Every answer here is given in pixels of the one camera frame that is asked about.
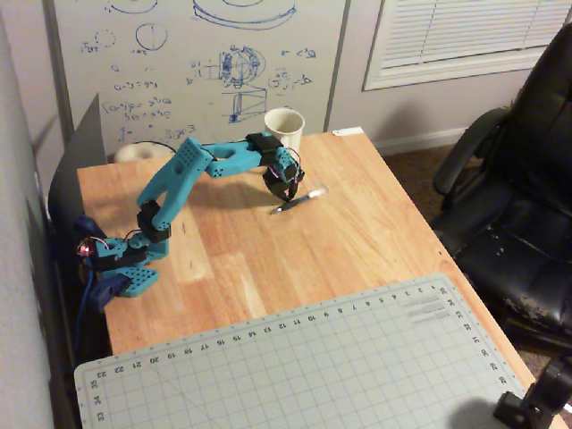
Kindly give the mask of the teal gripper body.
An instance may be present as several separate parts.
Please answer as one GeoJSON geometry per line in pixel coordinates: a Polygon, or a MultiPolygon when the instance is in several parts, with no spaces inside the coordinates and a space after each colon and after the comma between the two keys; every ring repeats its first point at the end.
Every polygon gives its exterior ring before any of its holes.
{"type": "Polygon", "coordinates": [[[272,179],[286,184],[302,182],[305,176],[301,166],[301,156],[291,147],[276,149],[268,171],[272,179]]]}

